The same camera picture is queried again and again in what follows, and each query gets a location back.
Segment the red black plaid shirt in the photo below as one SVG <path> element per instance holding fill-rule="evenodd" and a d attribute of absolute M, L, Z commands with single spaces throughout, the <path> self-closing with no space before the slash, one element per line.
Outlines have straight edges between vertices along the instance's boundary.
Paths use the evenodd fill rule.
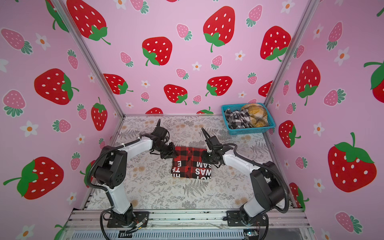
<path fill-rule="evenodd" d="M 173 158 L 172 177 L 198 180 L 211 179 L 212 166 L 203 162 L 205 149 L 176 147 L 177 156 Z"/>

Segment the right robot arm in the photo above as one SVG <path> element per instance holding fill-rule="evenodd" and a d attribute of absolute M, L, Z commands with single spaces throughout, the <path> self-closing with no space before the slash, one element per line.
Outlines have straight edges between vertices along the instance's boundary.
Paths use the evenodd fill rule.
<path fill-rule="evenodd" d="M 252 225 L 272 209 L 285 214 L 290 207 L 290 191 L 277 166 L 269 161 L 261 164 L 237 152 L 236 144 L 221 144 L 216 136 L 205 135 L 208 149 L 203 151 L 204 163 L 220 168 L 233 167 L 250 177 L 254 197 L 240 207 L 238 220 Z"/>

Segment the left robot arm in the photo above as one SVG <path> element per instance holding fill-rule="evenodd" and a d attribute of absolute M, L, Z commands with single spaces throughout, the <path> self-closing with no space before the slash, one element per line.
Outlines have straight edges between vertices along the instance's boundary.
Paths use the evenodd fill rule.
<path fill-rule="evenodd" d="M 106 146 L 86 173 L 86 184 L 90 188 L 106 193 L 111 205 L 111 219 L 119 225 L 128 227 L 135 221 L 133 205 L 129 202 L 124 188 L 127 163 L 131 158 L 144 152 L 159 155 L 161 159 L 177 156 L 175 145 L 169 143 L 169 131 L 156 126 L 150 134 L 144 134 L 136 140 L 117 147 Z"/>

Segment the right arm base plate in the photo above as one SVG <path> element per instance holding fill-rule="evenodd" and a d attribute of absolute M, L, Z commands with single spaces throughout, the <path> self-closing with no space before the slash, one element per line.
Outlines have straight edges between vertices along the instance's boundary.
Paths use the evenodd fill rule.
<path fill-rule="evenodd" d="M 267 215 L 256 215 L 248 217 L 245 212 L 227 211 L 223 221 L 227 222 L 229 227 L 266 227 L 268 225 Z"/>

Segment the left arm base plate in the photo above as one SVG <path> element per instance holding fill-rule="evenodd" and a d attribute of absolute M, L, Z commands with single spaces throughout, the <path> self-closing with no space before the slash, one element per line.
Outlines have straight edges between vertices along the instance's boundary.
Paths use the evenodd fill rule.
<path fill-rule="evenodd" d="M 126 214 L 117 214 L 114 211 L 110 214 L 107 223 L 108 228 L 146 228 L 150 212 L 129 212 Z"/>

